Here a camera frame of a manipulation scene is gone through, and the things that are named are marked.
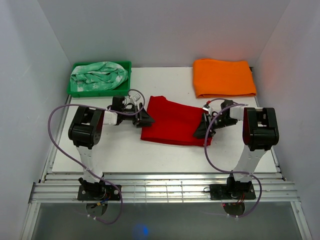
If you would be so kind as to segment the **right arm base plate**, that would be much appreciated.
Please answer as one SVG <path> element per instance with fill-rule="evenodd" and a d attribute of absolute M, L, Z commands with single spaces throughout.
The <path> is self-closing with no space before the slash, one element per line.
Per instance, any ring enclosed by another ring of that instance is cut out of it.
<path fill-rule="evenodd" d="M 228 187 L 226 184 L 210 184 L 209 193 L 211 200 L 255 200 L 256 193 L 253 185 L 240 189 Z"/>

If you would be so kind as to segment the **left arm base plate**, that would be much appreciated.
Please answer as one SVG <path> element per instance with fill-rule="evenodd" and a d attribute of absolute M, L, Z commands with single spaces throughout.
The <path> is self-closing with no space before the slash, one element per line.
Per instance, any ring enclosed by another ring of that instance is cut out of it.
<path fill-rule="evenodd" d="M 102 187 L 102 193 L 100 196 L 92 196 L 88 190 L 86 190 L 82 185 L 79 186 L 76 199 L 78 201 L 119 201 L 120 194 L 112 185 L 105 185 Z"/>

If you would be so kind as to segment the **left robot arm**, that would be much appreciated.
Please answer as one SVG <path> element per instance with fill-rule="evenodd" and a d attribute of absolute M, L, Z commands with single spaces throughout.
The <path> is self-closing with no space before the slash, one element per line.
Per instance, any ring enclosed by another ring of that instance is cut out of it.
<path fill-rule="evenodd" d="M 114 187 L 102 180 L 103 172 L 95 163 L 93 154 L 102 136 L 103 126 L 118 126 L 122 121 L 131 121 L 136 128 L 150 127 L 155 120 L 147 113 L 142 96 L 137 93 L 128 98 L 114 96 L 107 110 L 79 106 L 68 129 L 68 138 L 76 147 L 83 168 L 80 183 L 79 201 L 118 201 L 121 186 Z"/>

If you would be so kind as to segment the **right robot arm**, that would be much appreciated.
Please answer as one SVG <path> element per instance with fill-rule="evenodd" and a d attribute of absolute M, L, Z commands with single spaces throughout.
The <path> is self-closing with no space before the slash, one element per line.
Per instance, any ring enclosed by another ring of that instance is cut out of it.
<path fill-rule="evenodd" d="M 278 144 L 280 138 L 276 110 L 273 107 L 250 107 L 228 99 L 223 99 L 220 111 L 214 111 L 210 104 L 207 101 L 202 107 L 204 113 L 193 136 L 207 141 L 218 129 L 242 122 L 244 143 L 237 165 L 226 172 L 226 183 L 209 186 L 210 199 L 236 200 L 238 203 L 254 200 L 253 173 L 261 158 Z"/>

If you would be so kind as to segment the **red trousers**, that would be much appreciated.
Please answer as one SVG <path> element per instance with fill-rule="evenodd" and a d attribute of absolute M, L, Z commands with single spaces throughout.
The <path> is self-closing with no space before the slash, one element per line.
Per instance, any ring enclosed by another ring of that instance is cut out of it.
<path fill-rule="evenodd" d="M 160 144 L 203 147 L 205 140 L 194 137 L 194 133 L 204 112 L 199 107 L 172 102 L 164 96 L 151 96 L 147 113 L 154 123 L 142 128 L 140 139 Z"/>

